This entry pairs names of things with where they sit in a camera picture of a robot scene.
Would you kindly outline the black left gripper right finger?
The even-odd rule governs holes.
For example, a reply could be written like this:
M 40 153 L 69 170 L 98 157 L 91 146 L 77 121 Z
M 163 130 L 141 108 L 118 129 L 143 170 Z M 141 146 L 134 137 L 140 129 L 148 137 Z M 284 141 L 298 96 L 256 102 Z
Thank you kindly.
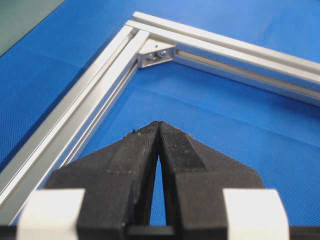
M 158 134 L 166 223 L 183 240 L 227 239 L 223 189 L 262 189 L 259 174 L 164 121 Z

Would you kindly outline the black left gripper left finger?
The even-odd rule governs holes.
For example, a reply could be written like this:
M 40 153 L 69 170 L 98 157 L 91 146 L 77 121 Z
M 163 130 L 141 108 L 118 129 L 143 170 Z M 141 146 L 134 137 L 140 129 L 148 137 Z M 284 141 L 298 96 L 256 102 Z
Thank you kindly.
M 85 189 L 76 223 L 81 240 L 123 240 L 126 225 L 150 222 L 159 122 L 55 170 L 46 189 Z

